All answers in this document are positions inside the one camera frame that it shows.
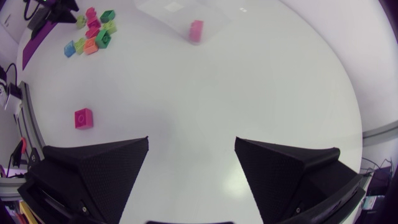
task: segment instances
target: toy block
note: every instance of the toy block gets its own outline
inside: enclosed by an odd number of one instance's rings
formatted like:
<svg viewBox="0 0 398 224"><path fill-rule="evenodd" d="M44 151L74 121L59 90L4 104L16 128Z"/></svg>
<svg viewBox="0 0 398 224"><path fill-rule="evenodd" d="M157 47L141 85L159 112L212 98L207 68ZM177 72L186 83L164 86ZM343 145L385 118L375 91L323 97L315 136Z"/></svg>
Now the toy block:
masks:
<svg viewBox="0 0 398 224"><path fill-rule="evenodd" d="M75 112L75 128L84 130L93 127L93 112L84 108Z"/></svg>
<svg viewBox="0 0 398 224"><path fill-rule="evenodd" d="M101 49L106 48L111 41L111 36L106 30L101 30L95 38L95 43Z"/></svg>
<svg viewBox="0 0 398 224"><path fill-rule="evenodd" d="M203 30L203 21L193 21L191 29L189 30L189 39L192 42L199 43L201 39L201 32Z"/></svg>
<svg viewBox="0 0 398 224"><path fill-rule="evenodd" d="M100 32L100 30L97 27L92 27L86 32L86 37L87 37L87 39L96 37L99 32Z"/></svg>
<svg viewBox="0 0 398 224"><path fill-rule="evenodd" d="M102 16L99 18L102 23L109 22L113 20L115 17L114 10L107 10L102 13Z"/></svg>
<svg viewBox="0 0 398 224"><path fill-rule="evenodd" d="M91 19L97 15L97 12L95 11L94 7L89 7L86 11L86 17L87 19Z"/></svg>
<svg viewBox="0 0 398 224"><path fill-rule="evenodd" d="M87 20L84 16L78 16L76 20L77 20L76 22L77 29L81 29L86 25Z"/></svg>
<svg viewBox="0 0 398 224"><path fill-rule="evenodd" d="M83 48L85 46L85 39L84 38L80 38L77 42L75 42L75 50L77 54L83 53Z"/></svg>
<svg viewBox="0 0 398 224"><path fill-rule="evenodd" d="M76 52L75 46L74 46L73 44L74 44L74 42L71 41L71 42L69 42L69 43L63 48L63 53L64 53L67 57L72 56L72 55Z"/></svg>
<svg viewBox="0 0 398 224"><path fill-rule="evenodd" d="M116 31L118 31L116 26L114 25L113 21L109 21L107 23L104 23L102 28L107 30L110 35L113 34Z"/></svg>
<svg viewBox="0 0 398 224"><path fill-rule="evenodd" d="M89 29L92 28L92 27L101 28L101 23L98 20L98 18L95 16L95 17L92 17L91 19L89 19L87 21L87 26L88 26Z"/></svg>
<svg viewBox="0 0 398 224"><path fill-rule="evenodd" d="M98 50L98 46L95 44L95 37L86 40L83 50L88 55Z"/></svg>

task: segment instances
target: yellow block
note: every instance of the yellow block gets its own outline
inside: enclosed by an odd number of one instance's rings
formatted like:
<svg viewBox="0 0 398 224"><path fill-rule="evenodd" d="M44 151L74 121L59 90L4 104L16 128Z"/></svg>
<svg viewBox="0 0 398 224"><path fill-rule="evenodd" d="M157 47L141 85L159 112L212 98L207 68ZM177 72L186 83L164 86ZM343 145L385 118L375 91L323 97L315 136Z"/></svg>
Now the yellow block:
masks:
<svg viewBox="0 0 398 224"><path fill-rule="evenodd" d="M30 208L26 202L19 202L19 210L26 216L29 224L38 224L32 212L30 212Z"/></svg>

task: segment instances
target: blue block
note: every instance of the blue block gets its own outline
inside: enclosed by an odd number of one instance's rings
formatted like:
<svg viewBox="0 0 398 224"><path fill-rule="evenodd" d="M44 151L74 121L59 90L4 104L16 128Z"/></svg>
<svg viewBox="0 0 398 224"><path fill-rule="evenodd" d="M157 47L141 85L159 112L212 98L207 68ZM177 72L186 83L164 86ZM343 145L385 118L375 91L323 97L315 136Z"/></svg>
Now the blue block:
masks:
<svg viewBox="0 0 398 224"><path fill-rule="evenodd" d="M63 53L67 56L70 57L72 56L76 50L75 50L75 46L74 46L74 42L71 41L69 42L69 44L67 44L64 48L63 48Z"/></svg>

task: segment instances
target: colored block pile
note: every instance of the colored block pile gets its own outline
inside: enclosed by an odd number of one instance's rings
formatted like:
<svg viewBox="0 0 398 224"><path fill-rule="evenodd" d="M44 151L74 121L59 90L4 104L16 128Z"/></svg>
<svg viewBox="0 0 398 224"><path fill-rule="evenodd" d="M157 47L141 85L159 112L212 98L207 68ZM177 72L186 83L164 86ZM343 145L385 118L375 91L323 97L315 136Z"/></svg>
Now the colored block pile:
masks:
<svg viewBox="0 0 398 224"><path fill-rule="evenodd" d="M98 19L95 8L91 7L86 11L86 17L80 15L77 17L76 27L81 29L87 25L86 38L82 37L77 42L73 40L64 47L64 54L71 57L75 52L87 55L97 52L98 49L105 49L111 41L111 34L117 31L113 19L114 10L107 10L102 13Z"/></svg>

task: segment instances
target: green block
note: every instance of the green block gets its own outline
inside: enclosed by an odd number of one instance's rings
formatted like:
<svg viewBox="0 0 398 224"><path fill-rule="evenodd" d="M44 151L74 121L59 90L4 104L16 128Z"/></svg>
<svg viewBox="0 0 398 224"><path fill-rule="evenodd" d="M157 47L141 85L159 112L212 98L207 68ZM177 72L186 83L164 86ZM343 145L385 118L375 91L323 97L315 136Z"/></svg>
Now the green block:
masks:
<svg viewBox="0 0 398 224"><path fill-rule="evenodd" d="M102 16L99 18L101 19L102 23L109 22L114 19L115 13L114 10L107 10L102 13Z"/></svg>
<svg viewBox="0 0 398 224"><path fill-rule="evenodd" d="M116 26L114 25L113 21L109 21L107 23L104 23L102 28L107 30L109 34L113 34L114 32L118 31L116 29Z"/></svg>
<svg viewBox="0 0 398 224"><path fill-rule="evenodd" d="M86 40L84 38L80 38L79 41L75 42L75 49L77 54L83 53L85 42Z"/></svg>
<svg viewBox="0 0 398 224"><path fill-rule="evenodd" d="M101 30L95 38L95 43L99 48L106 48L111 41L111 36L106 30Z"/></svg>
<svg viewBox="0 0 398 224"><path fill-rule="evenodd" d="M77 29L81 29L81 28L83 28L86 25L87 21L86 21L86 18L84 16L78 16L76 18L76 20L77 20L77 22L76 22Z"/></svg>

